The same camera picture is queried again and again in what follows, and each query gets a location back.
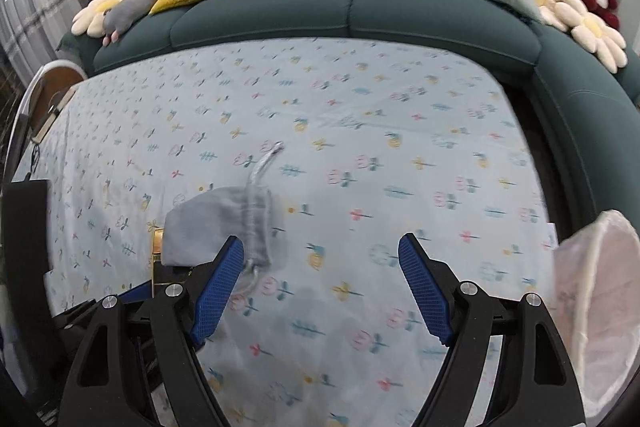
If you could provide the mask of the grey drawstring pouch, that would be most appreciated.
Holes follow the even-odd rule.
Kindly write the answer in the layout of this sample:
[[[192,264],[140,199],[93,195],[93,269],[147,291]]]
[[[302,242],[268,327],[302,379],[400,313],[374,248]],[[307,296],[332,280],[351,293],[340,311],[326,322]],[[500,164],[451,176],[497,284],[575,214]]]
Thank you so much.
[[[243,244],[244,258],[235,294],[253,291],[272,265],[270,234],[274,202],[262,177],[284,150],[279,141],[262,155],[243,185],[214,188],[171,209],[166,216],[160,262],[195,267],[212,261],[230,236]]]

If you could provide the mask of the white lined trash bin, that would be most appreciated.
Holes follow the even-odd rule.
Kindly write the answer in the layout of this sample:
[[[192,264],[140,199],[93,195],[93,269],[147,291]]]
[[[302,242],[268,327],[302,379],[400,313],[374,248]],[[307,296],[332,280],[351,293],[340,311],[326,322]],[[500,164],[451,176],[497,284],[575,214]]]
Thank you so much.
[[[606,210],[553,251],[552,317],[589,426],[605,418],[639,368],[639,235]]]

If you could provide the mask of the black gold box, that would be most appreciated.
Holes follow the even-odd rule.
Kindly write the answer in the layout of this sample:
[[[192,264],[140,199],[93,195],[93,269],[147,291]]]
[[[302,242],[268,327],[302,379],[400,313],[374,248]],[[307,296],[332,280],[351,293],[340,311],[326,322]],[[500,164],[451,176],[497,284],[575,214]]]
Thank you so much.
[[[151,296],[154,297],[158,288],[164,285],[163,263],[162,263],[162,246],[163,246],[163,228],[154,228],[151,233]]]

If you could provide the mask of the floral light blue tablecloth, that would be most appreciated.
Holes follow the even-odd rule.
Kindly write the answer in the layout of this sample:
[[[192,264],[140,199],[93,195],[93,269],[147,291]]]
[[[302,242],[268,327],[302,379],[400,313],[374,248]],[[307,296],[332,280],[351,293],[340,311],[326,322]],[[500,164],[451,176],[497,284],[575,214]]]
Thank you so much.
[[[544,196],[489,72],[420,46],[280,39],[81,83],[35,170],[53,311],[147,280],[167,213],[243,185],[279,141],[272,265],[198,355],[232,425],[412,423],[445,348],[399,268],[407,233],[490,295],[553,298]]]

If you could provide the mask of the round wooden side chair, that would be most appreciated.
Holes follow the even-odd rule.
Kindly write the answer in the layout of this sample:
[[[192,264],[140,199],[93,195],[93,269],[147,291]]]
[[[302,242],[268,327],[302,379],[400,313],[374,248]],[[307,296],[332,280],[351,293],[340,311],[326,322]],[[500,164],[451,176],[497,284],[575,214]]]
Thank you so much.
[[[4,182],[14,176],[24,150],[31,139],[43,135],[44,124],[62,110],[62,101],[87,74],[74,62],[55,60],[40,67],[32,77],[18,106],[4,160]]]

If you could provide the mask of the teal curved sofa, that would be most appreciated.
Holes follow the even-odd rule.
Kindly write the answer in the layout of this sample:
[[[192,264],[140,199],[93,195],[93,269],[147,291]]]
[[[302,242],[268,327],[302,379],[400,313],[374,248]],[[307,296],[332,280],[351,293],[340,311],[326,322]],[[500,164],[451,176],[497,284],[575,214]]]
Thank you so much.
[[[276,37],[352,37],[448,50],[533,104],[574,228],[604,210],[639,219],[639,61],[617,74],[559,31],[491,0],[205,0],[145,17],[103,49],[66,35],[88,74],[181,49]]]

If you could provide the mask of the grey plush mouse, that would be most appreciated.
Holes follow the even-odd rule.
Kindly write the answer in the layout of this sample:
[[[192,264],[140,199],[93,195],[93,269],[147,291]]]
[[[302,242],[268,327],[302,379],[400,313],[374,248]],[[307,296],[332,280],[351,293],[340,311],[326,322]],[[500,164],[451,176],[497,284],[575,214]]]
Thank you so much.
[[[134,23],[149,14],[155,2],[157,0],[122,0],[113,9],[106,11],[102,46],[108,46],[125,35]]]

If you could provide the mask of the white flower pillow left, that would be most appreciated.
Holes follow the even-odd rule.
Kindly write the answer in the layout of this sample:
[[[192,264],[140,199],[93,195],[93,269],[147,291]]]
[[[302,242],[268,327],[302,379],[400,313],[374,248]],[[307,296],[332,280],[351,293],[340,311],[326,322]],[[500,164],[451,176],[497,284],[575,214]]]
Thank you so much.
[[[87,35],[90,38],[104,37],[103,23],[106,12],[123,1],[91,0],[85,8],[74,16],[70,32],[76,37],[82,35]]]

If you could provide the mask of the white flower pillow lower right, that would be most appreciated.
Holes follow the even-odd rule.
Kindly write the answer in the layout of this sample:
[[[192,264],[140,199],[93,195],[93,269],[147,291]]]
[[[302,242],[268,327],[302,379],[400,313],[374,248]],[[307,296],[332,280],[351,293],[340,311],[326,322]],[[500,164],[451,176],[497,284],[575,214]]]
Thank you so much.
[[[582,0],[555,0],[554,14],[573,39],[597,57],[611,74],[627,66],[627,45],[622,34],[601,17],[588,12]]]

